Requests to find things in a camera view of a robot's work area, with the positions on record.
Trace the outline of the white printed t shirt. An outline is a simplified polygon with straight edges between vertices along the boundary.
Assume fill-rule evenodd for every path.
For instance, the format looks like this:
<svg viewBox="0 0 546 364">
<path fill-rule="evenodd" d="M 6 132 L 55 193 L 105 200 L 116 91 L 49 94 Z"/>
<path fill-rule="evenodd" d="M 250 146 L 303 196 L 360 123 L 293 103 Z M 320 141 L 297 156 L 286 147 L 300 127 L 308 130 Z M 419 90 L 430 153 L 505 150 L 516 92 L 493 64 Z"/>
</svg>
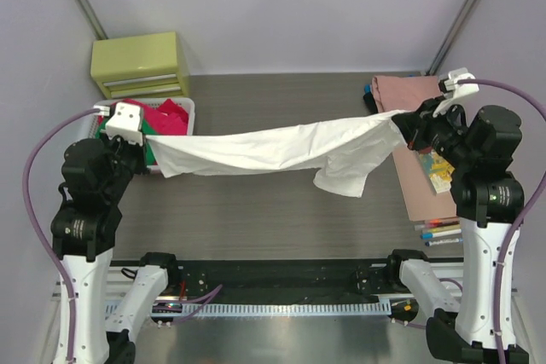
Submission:
<svg viewBox="0 0 546 364">
<path fill-rule="evenodd" d="M 404 143 L 394 112 L 227 136 L 150 136 L 164 177 L 257 175 L 314 169 L 317 188 L 363 194 L 369 173 Z"/>
</svg>

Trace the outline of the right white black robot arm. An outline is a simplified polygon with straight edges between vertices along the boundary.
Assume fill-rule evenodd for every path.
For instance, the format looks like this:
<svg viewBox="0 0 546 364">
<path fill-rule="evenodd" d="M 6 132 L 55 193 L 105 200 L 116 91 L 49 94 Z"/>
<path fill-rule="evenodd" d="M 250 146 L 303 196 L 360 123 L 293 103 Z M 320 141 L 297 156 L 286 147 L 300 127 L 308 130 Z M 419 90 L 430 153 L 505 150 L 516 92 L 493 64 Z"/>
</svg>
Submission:
<svg viewBox="0 0 546 364">
<path fill-rule="evenodd" d="M 393 117 L 408 148 L 432 148 L 454 167 L 450 194 L 463 239 L 462 297 L 456 301 L 418 251 L 395 251 L 398 281 L 427 318 L 431 355 L 455 363 L 527 363 L 511 318 L 517 216 L 523 187 L 508 171 L 522 133 L 520 117 L 504 107 L 482 107 L 472 123 L 462 106 L 436 113 L 439 100 Z"/>
</svg>

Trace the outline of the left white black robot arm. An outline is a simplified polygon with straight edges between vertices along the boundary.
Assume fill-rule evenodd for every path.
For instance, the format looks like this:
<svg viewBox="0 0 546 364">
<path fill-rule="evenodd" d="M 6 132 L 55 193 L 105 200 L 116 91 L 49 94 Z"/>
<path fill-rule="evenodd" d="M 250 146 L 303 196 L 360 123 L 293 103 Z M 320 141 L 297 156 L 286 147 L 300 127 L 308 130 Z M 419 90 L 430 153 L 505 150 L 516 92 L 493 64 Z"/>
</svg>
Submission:
<svg viewBox="0 0 546 364">
<path fill-rule="evenodd" d="M 133 176 L 148 172 L 145 151 L 120 136 L 101 136 L 75 142 L 64 153 L 62 202 L 50 228 L 64 269 L 56 363 L 134 362 L 137 335 L 154 300 L 181 280 L 175 255 L 148 252 L 118 308 L 105 315 L 119 202 Z"/>
</svg>

